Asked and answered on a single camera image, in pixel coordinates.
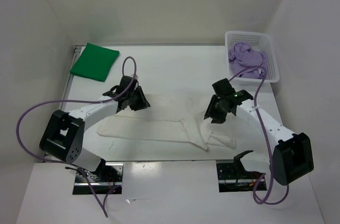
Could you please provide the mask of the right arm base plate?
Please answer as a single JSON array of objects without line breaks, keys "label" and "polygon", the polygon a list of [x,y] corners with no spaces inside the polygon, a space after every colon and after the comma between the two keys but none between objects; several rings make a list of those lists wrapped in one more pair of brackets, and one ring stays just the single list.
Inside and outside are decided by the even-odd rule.
[{"label": "right arm base plate", "polygon": [[255,183],[262,175],[256,171],[239,174],[232,160],[217,161],[216,169],[220,193],[253,191]]}]

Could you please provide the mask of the green t shirt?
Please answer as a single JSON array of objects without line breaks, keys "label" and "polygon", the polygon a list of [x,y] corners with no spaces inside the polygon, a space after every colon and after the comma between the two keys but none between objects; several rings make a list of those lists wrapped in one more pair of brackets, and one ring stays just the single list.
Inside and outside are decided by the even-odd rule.
[{"label": "green t shirt", "polygon": [[105,82],[120,52],[87,43],[70,74],[94,81]]}]

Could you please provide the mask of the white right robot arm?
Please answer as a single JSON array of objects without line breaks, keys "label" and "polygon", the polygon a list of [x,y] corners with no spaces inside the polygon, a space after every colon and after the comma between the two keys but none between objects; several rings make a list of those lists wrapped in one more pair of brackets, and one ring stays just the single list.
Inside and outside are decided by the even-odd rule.
[{"label": "white right robot arm", "polygon": [[228,114],[245,121],[267,140],[269,170],[280,185],[291,182],[314,170],[311,140],[305,133],[295,133],[264,111],[245,90],[217,90],[213,94],[204,119],[226,122]]}]

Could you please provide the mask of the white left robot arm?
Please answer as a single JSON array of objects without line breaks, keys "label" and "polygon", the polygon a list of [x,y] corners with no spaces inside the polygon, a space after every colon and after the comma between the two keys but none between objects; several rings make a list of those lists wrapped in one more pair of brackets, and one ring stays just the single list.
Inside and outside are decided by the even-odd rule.
[{"label": "white left robot arm", "polygon": [[127,107],[132,111],[150,107],[141,86],[114,100],[116,96],[108,91],[97,104],[89,104],[69,113],[62,110],[53,112],[40,140],[40,149],[68,165],[86,170],[87,175],[96,182],[105,179],[113,169],[106,165],[106,160],[83,147],[85,131]]}]

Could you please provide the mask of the white t shirt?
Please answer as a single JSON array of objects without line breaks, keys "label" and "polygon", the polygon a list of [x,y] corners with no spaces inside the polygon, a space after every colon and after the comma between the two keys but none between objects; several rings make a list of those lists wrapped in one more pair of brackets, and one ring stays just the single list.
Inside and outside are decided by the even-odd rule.
[{"label": "white t shirt", "polygon": [[191,143],[207,150],[209,145],[235,148],[236,139],[228,124],[214,124],[204,115],[208,94],[147,94],[150,107],[127,108],[99,122],[97,134],[128,140]]}]

